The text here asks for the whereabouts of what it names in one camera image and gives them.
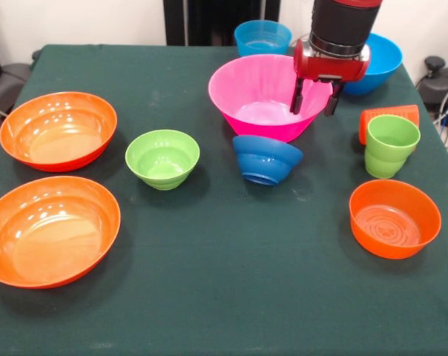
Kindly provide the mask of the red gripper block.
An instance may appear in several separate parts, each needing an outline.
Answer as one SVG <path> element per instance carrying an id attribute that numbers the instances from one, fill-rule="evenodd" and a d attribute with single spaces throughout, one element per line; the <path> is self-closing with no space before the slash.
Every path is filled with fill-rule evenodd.
<path id="1" fill-rule="evenodd" d="M 297 79 L 289 110 L 299 113 L 303 102 L 304 79 L 332 83 L 332 94 L 324 109 L 325 116 L 332 116 L 344 89 L 344 83 L 360 81 L 370 63 L 370 49 L 367 44 L 358 56 L 338 58 L 314 50 L 310 42 L 298 39 L 294 49 L 294 71 Z"/>

